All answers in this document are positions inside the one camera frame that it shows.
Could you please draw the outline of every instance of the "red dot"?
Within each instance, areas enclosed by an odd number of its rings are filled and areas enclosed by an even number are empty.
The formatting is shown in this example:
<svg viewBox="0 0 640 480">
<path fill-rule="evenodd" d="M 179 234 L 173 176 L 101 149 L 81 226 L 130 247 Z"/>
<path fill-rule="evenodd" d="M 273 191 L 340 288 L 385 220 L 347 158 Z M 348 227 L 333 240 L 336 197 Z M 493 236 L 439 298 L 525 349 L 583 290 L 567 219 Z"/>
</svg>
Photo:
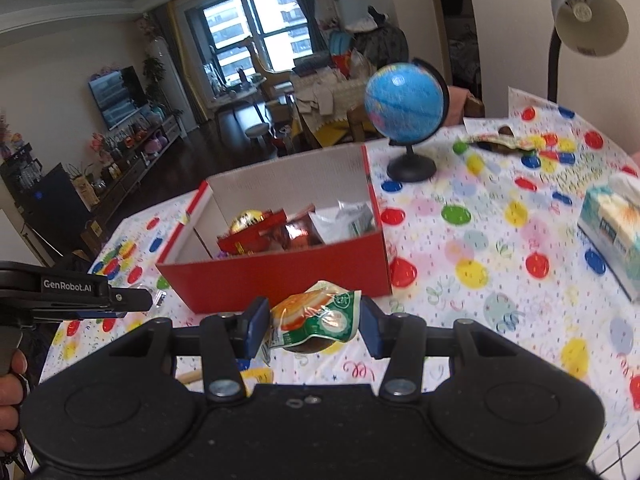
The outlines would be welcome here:
<svg viewBox="0 0 640 480">
<path fill-rule="evenodd" d="M 66 336 L 71 337 L 73 334 L 75 334 L 78 329 L 80 328 L 80 322 L 79 321 L 72 321 L 70 322 L 67 326 L 66 326 Z"/>
<path fill-rule="evenodd" d="M 638 172 L 634 170 L 631 166 L 624 166 L 622 171 L 628 173 L 629 175 L 638 176 Z"/>
<path fill-rule="evenodd" d="M 634 410 L 640 410 L 640 376 L 636 375 L 631 378 L 629 391 L 631 392 L 631 398 L 634 400 Z"/>
<path fill-rule="evenodd" d="M 389 207 L 385 209 L 382 213 L 380 213 L 380 219 L 389 225 L 398 225 L 401 224 L 404 220 L 406 214 L 402 209 L 396 209 L 393 207 Z"/>
<path fill-rule="evenodd" d="M 418 269 L 404 258 L 394 258 L 391 265 L 389 265 L 389 269 L 391 270 L 391 285 L 393 286 L 409 286 L 418 276 Z"/>
<path fill-rule="evenodd" d="M 534 278 L 542 280 L 549 273 L 549 258 L 544 254 L 532 253 L 525 260 L 525 265 L 529 274 Z"/>
<path fill-rule="evenodd" d="M 549 151 L 539 152 L 538 156 L 548 158 L 549 160 L 560 160 L 560 156 L 558 155 L 558 152 L 549 152 Z"/>
<path fill-rule="evenodd" d="M 522 111 L 521 117 L 523 121 L 532 121 L 536 117 L 536 109 L 533 106 L 525 108 Z"/>
<path fill-rule="evenodd" d="M 160 223 L 160 219 L 156 216 L 152 218 L 149 223 L 146 225 L 146 230 L 151 231 L 154 227 L 156 227 Z"/>
<path fill-rule="evenodd" d="M 558 143 L 558 136 L 556 134 L 544 134 L 542 138 L 545 139 L 548 148 L 552 148 Z"/>
<path fill-rule="evenodd" d="M 135 283 L 142 276 L 142 267 L 135 266 L 127 276 L 127 283 Z"/>
<path fill-rule="evenodd" d="M 599 150 L 604 146 L 602 136 L 593 130 L 584 134 L 584 143 L 592 150 Z"/>
<path fill-rule="evenodd" d="M 115 324 L 116 324 L 116 320 L 115 320 L 114 317 L 103 319 L 102 320 L 102 331 L 103 332 L 109 332 L 113 328 L 113 325 L 115 325 Z"/>
<path fill-rule="evenodd" d="M 528 189 L 529 191 L 537 191 L 538 186 L 536 186 L 532 181 L 519 176 L 515 180 L 516 186 L 521 187 L 522 189 Z"/>
</svg>

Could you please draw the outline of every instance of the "yellow dot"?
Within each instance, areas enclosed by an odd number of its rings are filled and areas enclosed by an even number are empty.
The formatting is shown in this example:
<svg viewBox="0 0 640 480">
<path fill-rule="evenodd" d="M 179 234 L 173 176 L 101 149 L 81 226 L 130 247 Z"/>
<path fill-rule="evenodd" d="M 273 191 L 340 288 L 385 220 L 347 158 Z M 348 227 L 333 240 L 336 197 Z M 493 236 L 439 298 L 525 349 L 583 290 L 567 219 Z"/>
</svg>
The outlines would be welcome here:
<svg viewBox="0 0 640 480">
<path fill-rule="evenodd" d="M 480 155 L 473 153 L 469 155 L 469 158 L 466 160 L 466 168 L 469 170 L 469 173 L 478 176 L 484 168 L 484 160 L 482 160 Z"/>
<path fill-rule="evenodd" d="M 460 260 L 456 265 L 456 276 L 468 288 L 483 288 L 489 283 L 489 273 L 475 260 Z"/>
<path fill-rule="evenodd" d="M 124 242 L 122 244 L 122 247 L 120 248 L 120 250 L 118 251 L 118 254 L 120 256 L 124 256 L 124 254 L 127 254 L 130 249 L 133 247 L 133 242 L 131 240 Z"/>
<path fill-rule="evenodd" d="M 65 333 L 66 333 L 66 326 L 61 325 L 58 331 L 56 332 L 56 335 L 53 336 L 53 341 L 51 342 L 51 344 L 55 346 L 62 343 L 62 340 L 65 338 Z"/>
<path fill-rule="evenodd" d="M 551 160 L 550 158 L 545 158 L 543 156 L 540 157 L 540 168 L 545 173 L 555 173 L 557 165 L 556 161 Z"/>
<path fill-rule="evenodd" d="M 558 139 L 558 150 L 561 152 L 574 152 L 576 150 L 574 140 L 567 137 L 560 137 L 560 139 Z"/>
<path fill-rule="evenodd" d="M 546 140 L 544 139 L 543 136 L 540 135 L 532 135 L 527 137 L 527 140 L 533 144 L 533 146 L 537 149 L 537 150 L 544 150 L 546 148 Z"/>
<path fill-rule="evenodd" d="M 521 202 L 511 202 L 504 211 L 504 219 L 514 227 L 523 227 L 529 219 L 529 213 Z"/>
<path fill-rule="evenodd" d="M 127 326 L 127 332 L 131 332 L 132 330 L 137 329 L 140 325 L 142 325 L 142 320 L 135 319 L 131 322 L 129 326 Z"/>
<path fill-rule="evenodd" d="M 78 343 L 75 340 L 69 341 L 62 350 L 62 358 L 65 361 L 69 361 L 76 355 L 78 350 Z"/>
<path fill-rule="evenodd" d="M 571 339 L 560 352 L 562 368 L 576 379 L 583 378 L 589 369 L 587 342 L 579 337 Z"/>
<path fill-rule="evenodd" d="M 120 272 L 123 270 L 128 270 L 131 264 L 133 263 L 133 258 L 129 257 L 126 260 L 122 260 L 120 262 Z"/>
<path fill-rule="evenodd" d="M 333 355 L 333 354 L 337 354 L 340 350 L 342 350 L 342 347 L 344 346 L 344 343 L 341 343 L 339 341 L 336 341 L 334 344 L 332 344 L 331 346 L 329 346 L 329 348 L 325 348 L 324 350 L 322 350 L 320 353 L 322 355 Z"/>
</svg>

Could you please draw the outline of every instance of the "human hand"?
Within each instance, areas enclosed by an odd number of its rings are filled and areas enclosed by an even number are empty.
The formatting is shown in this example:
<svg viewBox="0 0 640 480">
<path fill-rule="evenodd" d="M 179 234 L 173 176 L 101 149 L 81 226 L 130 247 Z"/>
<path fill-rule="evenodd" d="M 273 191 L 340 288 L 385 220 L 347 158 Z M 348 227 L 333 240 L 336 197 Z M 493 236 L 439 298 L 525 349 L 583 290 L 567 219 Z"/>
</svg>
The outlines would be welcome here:
<svg viewBox="0 0 640 480">
<path fill-rule="evenodd" d="M 17 350 L 11 360 L 11 370 L 22 375 L 27 371 L 27 359 Z M 0 378 L 0 451 L 11 453 L 17 442 L 8 430 L 18 427 L 18 410 L 15 405 L 22 402 L 22 383 L 13 374 Z"/>
</svg>

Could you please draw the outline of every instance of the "polka dot tablecloth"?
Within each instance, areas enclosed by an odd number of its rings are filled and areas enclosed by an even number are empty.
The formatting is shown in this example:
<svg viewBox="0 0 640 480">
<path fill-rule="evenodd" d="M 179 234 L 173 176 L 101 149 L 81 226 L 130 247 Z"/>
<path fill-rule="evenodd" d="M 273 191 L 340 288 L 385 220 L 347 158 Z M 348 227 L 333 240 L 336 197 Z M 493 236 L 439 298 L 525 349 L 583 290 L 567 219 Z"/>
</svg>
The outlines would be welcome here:
<svg viewBox="0 0 640 480">
<path fill-rule="evenodd" d="M 584 193 L 610 174 L 635 173 L 615 144 L 564 108 L 511 91 L 516 134 L 531 138 L 538 154 L 504 156 L 458 142 L 464 126 L 443 128 L 416 152 L 438 166 L 421 184 L 388 180 L 386 165 L 401 153 L 384 140 L 367 144 L 380 206 L 393 296 L 379 298 L 386 312 L 408 312 L 433 326 L 469 317 L 563 368 L 593 388 L 606 410 L 606 426 L 590 465 L 606 478 L 640 475 L 639 325 L 615 276 L 577 228 Z M 167 296 L 148 314 L 87 320 L 60 327 L 43 378 L 139 326 L 167 316 L 174 326 L 196 316 L 155 268 L 166 237 L 191 198 L 185 195 L 143 211 L 117 229 L 92 269 L 114 286 L 145 286 Z M 181 358 L 178 373 L 200 367 Z M 386 361 L 371 359 L 360 336 L 318 354 L 276 350 L 276 382 L 371 383 L 377 389 Z M 445 358 L 428 358 L 424 391 L 449 375 Z"/>
</svg>

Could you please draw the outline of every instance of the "red cardboard box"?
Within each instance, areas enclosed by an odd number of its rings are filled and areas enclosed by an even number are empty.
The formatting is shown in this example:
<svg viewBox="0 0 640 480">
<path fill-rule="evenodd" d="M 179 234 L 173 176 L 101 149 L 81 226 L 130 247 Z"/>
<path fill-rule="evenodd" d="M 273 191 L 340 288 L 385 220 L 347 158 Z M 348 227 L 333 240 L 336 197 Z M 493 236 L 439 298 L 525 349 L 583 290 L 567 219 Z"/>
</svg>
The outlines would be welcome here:
<svg viewBox="0 0 640 480">
<path fill-rule="evenodd" d="M 218 236 L 246 209 L 283 208 L 287 215 L 310 203 L 328 208 L 369 202 L 374 231 L 337 244 L 214 259 Z M 204 181 L 158 259 L 158 269 L 197 314 L 240 312 L 257 297 L 275 306 L 319 280 L 378 297 L 391 293 L 380 213 L 364 146 L 313 150 Z"/>
</svg>

